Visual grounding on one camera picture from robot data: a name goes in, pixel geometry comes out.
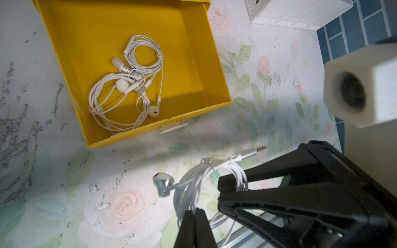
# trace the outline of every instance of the white earphones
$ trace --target white earphones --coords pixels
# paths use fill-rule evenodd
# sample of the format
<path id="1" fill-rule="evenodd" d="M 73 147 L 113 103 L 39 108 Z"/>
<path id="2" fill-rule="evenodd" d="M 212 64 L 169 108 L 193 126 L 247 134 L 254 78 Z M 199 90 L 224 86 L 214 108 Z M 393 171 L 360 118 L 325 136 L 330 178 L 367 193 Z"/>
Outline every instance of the white earphones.
<path id="1" fill-rule="evenodd" d="M 160 103 L 161 103 L 161 96 L 158 96 L 158 98 L 157 98 L 157 106 L 154 106 L 154 105 L 150 106 L 148 115 L 150 115 L 151 117 L 156 118 L 160 114 Z"/>
<path id="2" fill-rule="evenodd" d="M 137 59 L 135 57 L 135 49 L 138 46 L 148 46 L 157 52 L 157 62 L 150 66 L 143 66 L 137 63 Z M 112 64 L 115 68 L 118 69 L 120 74 L 109 74 L 101 79 L 98 83 L 94 85 L 89 95 L 89 110 L 93 114 L 97 123 L 103 128 L 109 130 L 112 134 L 113 132 L 123 132 L 128 131 L 134 128 L 139 127 L 143 121 L 146 119 L 147 115 L 151 117 L 158 117 L 160 114 L 160 103 L 161 103 L 161 89 L 163 85 L 163 53 L 160 49 L 160 46 L 156 44 L 152 39 L 143 36 L 143 35 L 134 35 L 131 37 L 128 45 L 124 51 L 124 57 L 128 61 L 128 64 L 124 64 L 123 61 L 119 58 L 113 58 Z M 146 96 L 145 90 L 152 83 L 153 78 L 159 71 L 162 71 L 161 76 L 161 84 L 160 84 L 160 93 L 157 99 L 156 106 L 150 106 L 150 102 Z M 97 98 L 102 90 L 103 85 L 110 80 L 117 79 L 116 84 L 114 85 L 112 91 L 105 98 L 102 103 L 97 102 Z M 117 89 L 120 93 L 124 93 L 124 97 L 119 101 L 115 106 L 111 107 L 108 110 L 103 110 L 102 105 L 105 101 L 110 97 L 111 93 L 114 89 Z M 123 124 L 117 123 L 115 121 L 111 121 L 106 118 L 105 113 L 114 109 L 118 106 L 130 93 L 135 90 L 138 93 L 137 99 L 137 110 L 141 114 L 137 118 L 135 123 L 131 124 Z M 142 99 L 143 102 L 143 111 L 141 112 L 138 109 L 138 102 Z M 97 119 L 96 116 L 99 116 L 102 119 L 103 124 Z"/>

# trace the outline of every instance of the pink rose pattern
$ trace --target pink rose pattern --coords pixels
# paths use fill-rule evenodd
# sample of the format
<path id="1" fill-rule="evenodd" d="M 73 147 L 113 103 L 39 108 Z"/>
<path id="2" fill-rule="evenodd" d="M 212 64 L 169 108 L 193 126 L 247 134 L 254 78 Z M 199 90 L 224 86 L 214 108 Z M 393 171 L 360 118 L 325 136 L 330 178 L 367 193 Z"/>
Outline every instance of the pink rose pattern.
<path id="1" fill-rule="evenodd" d="M 258 71 L 264 76 L 270 75 L 270 67 L 268 58 L 261 56 L 258 58 Z"/>

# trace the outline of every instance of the yellow box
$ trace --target yellow box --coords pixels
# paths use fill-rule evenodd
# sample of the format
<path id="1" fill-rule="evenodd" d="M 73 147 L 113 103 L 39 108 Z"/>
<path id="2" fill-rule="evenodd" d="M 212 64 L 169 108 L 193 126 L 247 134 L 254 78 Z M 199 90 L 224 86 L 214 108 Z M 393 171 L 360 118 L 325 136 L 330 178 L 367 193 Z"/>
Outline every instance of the yellow box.
<path id="1" fill-rule="evenodd" d="M 54 47 L 88 148 L 110 145 L 233 102 L 208 22 L 209 1 L 33 0 L 33 3 Z M 110 132 L 100 127 L 89 112 L 88 95 L 102 77 L 117 73 L 112 65 L 113 57 L 126 62 L 123 52 L 132 35 L 150 37 L 163 52 L 161 111 L 157 118 L 148 116 L 141 127 L 110 137 Z M 136 57 L 143 65 L 157 59 L 155 52 L 146 47 L 138 47 Z M 146 91 L 153 105 L 159 94 L 160 78 L 157 75 Z M 117 94 L 120 93 L 112 94 L 106 102 L 108 106 L 120 97 Z M 136 94 L 129 94 L 107 117 L 120 123 L 135 122 L 139 114 L 136 100 Z"/>

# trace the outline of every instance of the white earbud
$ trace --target white earbud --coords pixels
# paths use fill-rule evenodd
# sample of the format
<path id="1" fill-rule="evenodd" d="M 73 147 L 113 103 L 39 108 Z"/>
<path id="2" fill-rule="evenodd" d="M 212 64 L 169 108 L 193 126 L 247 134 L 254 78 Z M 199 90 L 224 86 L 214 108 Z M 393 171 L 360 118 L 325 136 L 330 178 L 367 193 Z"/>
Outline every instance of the white earbud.
<path id="1" fill-rule="evenodd" d="M 150 115 L 153 118 L 156 118 L 160 114 L 160 103 L 161 103 L 161 96 L 158 96 L 157 106 L 150 106 L 148 110 L 148 115 Z"/>
<path id="2" fill-rule="evenodd" d="M 120 93 L 124 93 L 127 90 L 128 86 L 129 86 L 129 83 L 124 79 L 119 79 L 116 82 L 116 89 Z"/>

